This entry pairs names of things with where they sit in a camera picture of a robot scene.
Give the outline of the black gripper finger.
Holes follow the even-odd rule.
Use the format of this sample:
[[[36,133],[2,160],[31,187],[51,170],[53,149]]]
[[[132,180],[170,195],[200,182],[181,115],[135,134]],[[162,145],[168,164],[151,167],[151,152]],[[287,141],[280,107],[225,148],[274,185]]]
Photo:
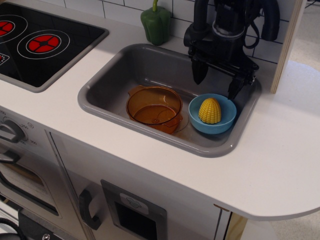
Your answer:
[[[238,93],[242,90],[246,83],[246,79],[241,76],[233,77],[228,87],[228,99],[233,100],[237,97]]]
[[[192,74],[194,82],[199,85],[207,76],[209,66],[202,61],[193,60],[192,61]]]

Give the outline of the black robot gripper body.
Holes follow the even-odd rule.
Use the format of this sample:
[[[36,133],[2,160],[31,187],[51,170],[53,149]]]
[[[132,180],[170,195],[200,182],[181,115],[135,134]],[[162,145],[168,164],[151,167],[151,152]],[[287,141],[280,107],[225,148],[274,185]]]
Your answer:
[[[209,32],[187,33],[188,55],[191,61],[198,60],[231,77],[244,77],[245,85],[255,80],[259,66],[247,57],[242,39],[218,37]]]

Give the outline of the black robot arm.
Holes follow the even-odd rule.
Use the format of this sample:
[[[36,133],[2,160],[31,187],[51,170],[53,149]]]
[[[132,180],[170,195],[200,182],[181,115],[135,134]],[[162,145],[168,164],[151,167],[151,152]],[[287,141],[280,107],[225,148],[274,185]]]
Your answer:
[[[254,0],[216,0],[215,19],[207,23],[208,1],[194,3],[193,23],[187,28],[183,43],[188,47],[192,62],[192,74],[200,84],[209,68],[232,77],[228,87],[228,99],[234,99],[245,85],[255,80],[259,66],[245,53],[245,35],[251,20],[248,14],[257,10]]]

